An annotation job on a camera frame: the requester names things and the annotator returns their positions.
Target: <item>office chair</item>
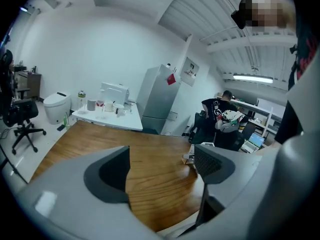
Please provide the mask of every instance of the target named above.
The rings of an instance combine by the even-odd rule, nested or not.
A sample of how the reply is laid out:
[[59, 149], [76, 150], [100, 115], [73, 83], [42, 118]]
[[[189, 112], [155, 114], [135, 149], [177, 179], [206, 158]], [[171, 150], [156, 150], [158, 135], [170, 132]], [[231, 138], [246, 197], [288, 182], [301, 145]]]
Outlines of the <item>office chair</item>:
[[195, 113], [194, 115], [194, 125], [190, 129], [189, 139], [188, 141], [191, 143], [194, 139], [197, 132], [199, 132], [200, 128], [203, 126], [204, 122], [206, 120], [206, 112], [204, 110], [201, 110], [200, 113]]
[[24, 93], [30, 89], [18, 89], [17, 92], [20, 93], [21, 100], [13, 101], [13, 98], [16, 96], [16, 83], [13, 72], [9, 70], [9, 65], [11, 64], [12, 60], [13, 55], [11, 51], [6, 50], [6, 53], [3, 55], [0, 61], [0, 104], [3, 122], [8, 127], [12, 127], [15, 124], [18, 124], [19, 126], [13, 131], [14, 135], [17, 137], [12, 145], [12, 153], [14, 155], [17, 153], [15, 147], [23, 137], [28, 139], [33, 151], [38, 152], [38, 149], [34, 146], [29, 134], [42, 132], [43, 135], [46, 135], [47, 133], [44, 129], [30, 129], [35, 127], [35, 125], [30, 122], [30, 119], [35, 118], [39, 114], [35, 101], [32, 101], [30, 98], [23, 99]]
[[256, 126], [253, 123], [247, 123], [242, 131], [242, 135], [246, 140], [249, 140], [251, 135], [255, 132]]

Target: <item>white table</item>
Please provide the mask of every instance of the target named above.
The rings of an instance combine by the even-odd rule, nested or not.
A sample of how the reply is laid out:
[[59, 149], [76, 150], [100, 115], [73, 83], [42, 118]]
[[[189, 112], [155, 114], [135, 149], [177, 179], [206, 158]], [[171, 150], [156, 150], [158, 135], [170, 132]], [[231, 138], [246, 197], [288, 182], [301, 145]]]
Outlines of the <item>white table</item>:
[[108, 126], [123, 130], [136, 130], [142, 131], [143, 127], [141, 124], [137, 104], [131, 103], [131, 105], [125, 104], [124, 110], [131, 109], [131, 112], [125, 113], [121, 112], [116, 114], [115, 112], [103, 112], [104, 118], [101, 118], [101, 110], [96, 109], [95, 111], [85, 110], [85, 113], [79, 113], [78, 110], [73, 112], [72, 115], [77, 120], [84, 120], [90, 123]]

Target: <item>desk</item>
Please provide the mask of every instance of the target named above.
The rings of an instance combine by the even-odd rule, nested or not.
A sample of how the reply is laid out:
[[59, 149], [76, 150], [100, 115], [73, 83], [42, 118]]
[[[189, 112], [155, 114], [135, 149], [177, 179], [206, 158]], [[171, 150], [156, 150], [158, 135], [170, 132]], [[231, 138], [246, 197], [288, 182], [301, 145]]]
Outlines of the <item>desk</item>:
[[59, 161], [100, 150], [130, 146], [126, 192], [134, 215], [154, 231], [171, 227], [200, 208], [204, 183], [181, 156], [190, 149], [183, 137], [145, 134], [77, 121], [52, 147], [36, 178]]
[[141, 124], [139, 112], [137, 109], [137, 104], [132, 103], [132, 105], [125, 104], [125, 109], [131, 109], [131, 113], [121, 113], [116, 114], [115, 112], [103, 112], [105, 119], [97, 118], [102, 113], [100, 110], [90, 111], [86, 109], [85, 114], [80, 114], [78, 110], [72, 113], [76, 119], [85, 120], [90, 123], [109, 126], [112, 128], [123, 129], [123, 130], [136, 130], [142, 131], [143, 127]]

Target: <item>cabinet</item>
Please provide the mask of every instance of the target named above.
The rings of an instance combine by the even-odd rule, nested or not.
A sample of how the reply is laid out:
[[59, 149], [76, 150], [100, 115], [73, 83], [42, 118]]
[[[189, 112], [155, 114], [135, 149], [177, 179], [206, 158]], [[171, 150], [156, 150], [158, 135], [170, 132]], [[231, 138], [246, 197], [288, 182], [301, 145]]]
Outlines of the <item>cabinet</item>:
[[30, 91], [25, 92], [24, 97], [39, 99], [40, 96], [40, 81], [41, 74], [28, 74], [20, 71], [18, 75], [18, 89], [30, 88]]

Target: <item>cable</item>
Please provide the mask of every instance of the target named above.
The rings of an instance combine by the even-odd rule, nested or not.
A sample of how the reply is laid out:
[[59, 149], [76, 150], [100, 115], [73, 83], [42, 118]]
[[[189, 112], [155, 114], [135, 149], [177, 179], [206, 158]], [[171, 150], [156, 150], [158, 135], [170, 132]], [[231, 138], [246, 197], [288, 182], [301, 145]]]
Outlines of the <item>cable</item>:
[[6, 138], [8, 137], [8, 135], [9, 135], [10, 130], [11, 130], [11, 129], [16, 129], [16, 128], [18, 128], [18, 127], [12, 127], [12, 128], [4, 129], [4, 131], [3, 131], [2, 134], [0, 135], [0, 140], [6, 139]]
[[28, 184], [28, 182], [25, 180], [24, 177], [22, 177], [22, 175], [21, 175], [20, 172], [17, 170], [17, 168], [10, 162], [10, 160], [9, 160], [9, 158], [7, 157], [7, 155], [6, 155], [5, 151], [4, 151], [4, 149], [2, 148], [1, 144], [0, 144], [0, 149], [1, 149], [1, 151], [2, 151], [2, 153], [3, 153], [3, 155], [4, 155], [4, 157], [5, 157], [5, 159], [8, 161], [9, 165], [12, 167], [13, 172], [14, 172], [15, 174], [17, 174], [17, 175], [25, 182], [25, 184]]

